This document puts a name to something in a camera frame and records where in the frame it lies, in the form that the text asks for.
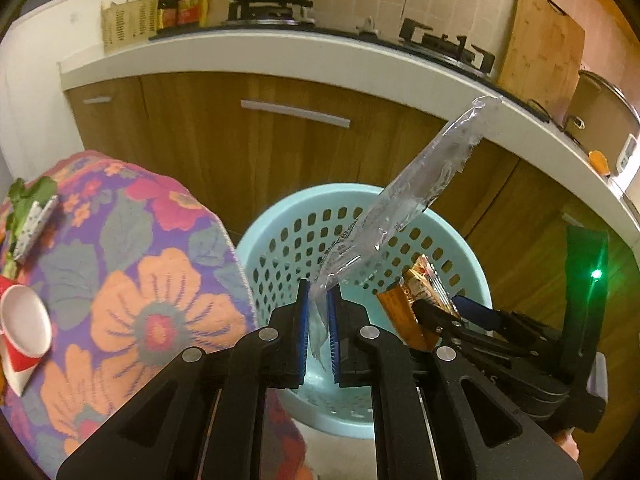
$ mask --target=floral tablecloth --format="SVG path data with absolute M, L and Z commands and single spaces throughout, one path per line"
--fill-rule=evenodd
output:
M 22 397 L 8 391 L 2 412 L 54 478 L 182 349 L 228 348 L 255 320 L 220 220 L 178 182 L 95 152 L 48 174 L 60 204 L 18 278 L 49 309 L 52 349 Z M 264 434 L 262 477 L 293 478 L 304 445 L 274 397 Z

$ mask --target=transparent plastic packaging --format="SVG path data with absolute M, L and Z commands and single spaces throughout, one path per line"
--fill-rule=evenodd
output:
M 480 97 L 447 123 L 329 248 L 309 289 L 309 346 L 314 357 L 319 359 L 328 336 L 326 292 L 377 257 L 392 236 L 441 195 L 492 127 L 500 102 Z

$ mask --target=wooden cutting board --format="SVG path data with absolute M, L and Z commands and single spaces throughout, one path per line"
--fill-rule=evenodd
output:
M 497 85 L 564 121 L 578 84 L 584 29 L 551 0 L 517 0 Z

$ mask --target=flower center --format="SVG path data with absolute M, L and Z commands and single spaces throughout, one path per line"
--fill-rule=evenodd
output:
M 152 352 L 169 350 L 174 344 L 177 330 L 169 316 L 151 314 L 145 320 L 145 345 Z
M 78 425 L 78 435 L 80 437 L 80 442 L 84 442 L 85 440 L 87 440 L 99 427 L 100 424 L 98 424 L 98 422 L 96 422 L 95 420 L 83 420 Z
M 185 209 L 200 209 L 202 206 L 194 199 L 194 197 L 185 195 L 184 193 L 178 193 L 177 191 L 170 191 L 169 198 L 177 203 L 180 207 Z

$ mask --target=silver screw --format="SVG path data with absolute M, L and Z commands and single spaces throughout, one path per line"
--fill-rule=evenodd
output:
M 365 325 L 360 329 L 360 335 L 364 339 L 375 339 L 380 335 L 380 330 L 371 325 Z
M 199 348 L 187 348 L 182 352 L 182 360 L 187 363 L 194 363 L 202 357 L 202 350 Z
M 273 341 L 278 337 L 278 331 L 268 326 L 258 332 L 258 337 L 263 341 Z
M 443 361 L 453 361 L 456 358 L 456 351 L 450 346 L 439 346 L 436 355 Z

